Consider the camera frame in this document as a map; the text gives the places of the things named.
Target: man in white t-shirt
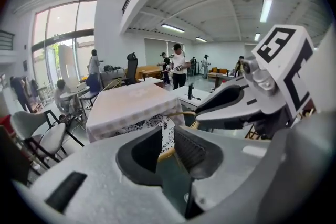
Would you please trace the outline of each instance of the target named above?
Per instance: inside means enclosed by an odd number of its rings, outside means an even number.
[[[173,47],[174,54],[170,61],[170,66],[166,72],[173,70],[174,90],[185,85],[187,78],[187,68],[190,67],[190,61],[186,60],[185,53],[181,49],[180,44],[175,44]]]

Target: floor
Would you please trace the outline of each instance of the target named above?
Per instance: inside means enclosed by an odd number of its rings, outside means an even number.
[[[194,84],[194,87],[203,91],[211,92],[212,88],[215,85],[214,79],[203,79],[202,75],[192,76],[187,79],[186,85],[188,86],[190,83]],[[173,86],[165,87],[168,91],[173,90]],[[44,107],[44,111],[52,110],[56,117],[60,116],[60,112],[57,109],[54,102],[47,104]],[[192,122],[193,119],[186,119],[186,123]],[[229,134],[235,137],[244,138],[246,133],[248,132],[250,126],[246,127],[243,130],[218,130],[214,129],[214,133],[218,134]],[[47,123],[41,126],[35,133],[42,134],[45,133],[48,129]],[[84,145],[89,144],[88,136],[85,131],[85,127],[80,126],[76,122],[73,122],[69,131]],[[70,136],[66,135],[63,148],[67,152],[68,155],[78,151],[81,149],[81,146],[77,144]],[[48,164],[50,166],[54,166],[56,163],[52,159],[49,159]],[[43,168],[39,169],[41,173],[44,173],[45,170]],[[180,167],[174,156],[165,159],[164,161],[158,163],[157,165],[157,173],[164,178],[164,193],[166,197],[170,200],[170,202],[175,206],[175,208],[181,213],[184,214],[186,202],[184,200],[184,195],[188,192],[190,185],[190,177],[186,170]],[[33,173],[30,174],[29,180],[34,182],[37,176]]]

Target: tablecloth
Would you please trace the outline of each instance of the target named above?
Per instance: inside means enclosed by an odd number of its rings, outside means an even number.
[[[156,115],[182,112],[177,96],[148,83],[137,83],[101,92],[90,112],[86,130],[90,143],[116,135],[123,128]],[[183,115],[172,116],[175,125],[184,126]]]

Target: ceiling light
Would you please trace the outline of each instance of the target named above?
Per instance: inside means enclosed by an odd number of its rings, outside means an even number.
[[[261,23],[265,23],[267,21],[267,17],[272,7],[272,2],[273,0],[264,0],[262,4],[262,11],[261,11],[261,17],[260,17]]]
[[[200,38],[200,37],[196,37],[196,40],[201,41],[201,42],[207,42],[205,39]]]
[[[168,29],[170,29],[170,30],[177,31],[177,32],[179,32],[179,33],[184,33],[184,30],[179,29],[179,28],[174,27],[174,26],[171,26],[171,25],[168,25],[168,24],[163,24],[163,25],[161,25],[161,26],[164,27],[164,28],[168,28]]]
[[[256,33],[256,36],[254,37],[254,41],[259,41],[260,33]]]

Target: black rubber grip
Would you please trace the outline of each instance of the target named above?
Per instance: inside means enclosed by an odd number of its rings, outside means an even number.
[[[45,200],[46,204],[63,213],[86,177],[86,174],[72,172]]]

